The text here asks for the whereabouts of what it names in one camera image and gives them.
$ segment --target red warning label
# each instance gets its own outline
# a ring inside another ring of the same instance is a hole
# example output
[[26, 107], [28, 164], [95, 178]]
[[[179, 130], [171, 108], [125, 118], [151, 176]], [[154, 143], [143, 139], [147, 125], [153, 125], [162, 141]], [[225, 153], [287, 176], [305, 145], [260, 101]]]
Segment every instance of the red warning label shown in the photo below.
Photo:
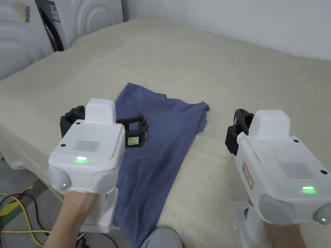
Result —
[[249, 173], [245, 163], [243, 164], [243, 171], [244, 171], [245, 177], [247, 179], [248, 185], [252, 189], [254, 186], [254, 181], [253, 181], [251, 174]]

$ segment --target label sticker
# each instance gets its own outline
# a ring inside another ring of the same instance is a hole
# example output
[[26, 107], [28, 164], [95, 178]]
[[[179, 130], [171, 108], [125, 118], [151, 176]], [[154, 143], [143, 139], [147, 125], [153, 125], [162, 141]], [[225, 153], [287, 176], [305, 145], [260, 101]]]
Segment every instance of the label sticker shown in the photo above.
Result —
[[30, 22], [30, 6], [25, 6], [22, 2], [16, 2], [15, 5], [22, 21]]
[[58, 13], [58, 9], [56, 8], [55, 3], [52, 1], [47, 1], [47, 3], [49, 6], [49, 10], [51, 11], [53, 21], [61, 22], [59, 13]]
[[247, 179], [248, 185], [252, 189], [254, 186], [254, 181], [253, 181], [251, 174], [249, 173], [245, 163], [243, 164], [243, 171], [244, 171], [245, 177]]
[[137, 145], [139, 144], [139, 137], [128, 138], [128, 145]]

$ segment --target folded blue shirt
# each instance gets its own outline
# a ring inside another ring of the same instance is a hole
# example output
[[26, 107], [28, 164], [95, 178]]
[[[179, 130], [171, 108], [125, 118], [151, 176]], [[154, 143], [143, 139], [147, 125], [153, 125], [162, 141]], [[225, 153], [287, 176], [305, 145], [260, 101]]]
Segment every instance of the folded blue shirt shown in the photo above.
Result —
[[118, 96], [116, 117], [142, 112], [149, 125], [142, 148], [126, 148], [118, 175], [118, 201], [113, 224], [142, 245], [156, 228], [164, 203], [196, 133], [206, 126], [209, 106], [168, 99], [128, 83]]

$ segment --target mattress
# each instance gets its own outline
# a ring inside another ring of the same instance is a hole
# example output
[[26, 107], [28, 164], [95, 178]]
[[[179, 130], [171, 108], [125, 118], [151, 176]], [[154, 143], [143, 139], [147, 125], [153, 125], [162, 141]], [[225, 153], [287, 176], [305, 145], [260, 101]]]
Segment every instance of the mattress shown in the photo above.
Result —
[[[247, 193], [224, 145], [234, 111], [281, 109], [331, 170], [331, 61], [295, 57], [171, 21], [136, 19], [82, 37], [0, 82], [0, 150], [47, 186], [60, 116], [90, 98], [115, 100], [131, 82], [211, 110], [168, 195], [159, 226], [186, 247], [237, 247], [231, 201]], [[329, 247], [331, 226], [303, 224], [308, 247]]]

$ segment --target human arm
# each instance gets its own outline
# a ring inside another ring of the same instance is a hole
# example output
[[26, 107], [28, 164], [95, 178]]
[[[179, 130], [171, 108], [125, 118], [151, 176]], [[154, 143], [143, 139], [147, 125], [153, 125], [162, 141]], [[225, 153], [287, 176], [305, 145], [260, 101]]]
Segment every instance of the human arm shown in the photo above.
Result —
[[98, 194], [67, 191], [44, 248], [74, 248], [80, 227], [97, 198]]
[[273, 248], [307, 248], [300, 225], [278, 226], [264, 223], [269, 244]]

